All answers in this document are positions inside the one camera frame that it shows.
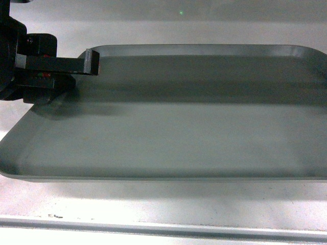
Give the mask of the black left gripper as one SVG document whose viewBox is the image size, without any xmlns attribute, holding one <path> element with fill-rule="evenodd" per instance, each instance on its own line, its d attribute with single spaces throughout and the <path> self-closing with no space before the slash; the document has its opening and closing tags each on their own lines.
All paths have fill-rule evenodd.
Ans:
<svg viewBox="0 0 327 245">
<path fill-rule="evenodd" d="M 57 38 L 29 34 L 10 16 L 11 1 L 1 1 L 1 100 L 22 99 L 29 104 L 49 104 L 74 89 L 66 74 L 97 76 L 100 54 L 87 49 L 84 58 L 57 56 Z"/>
</svg>

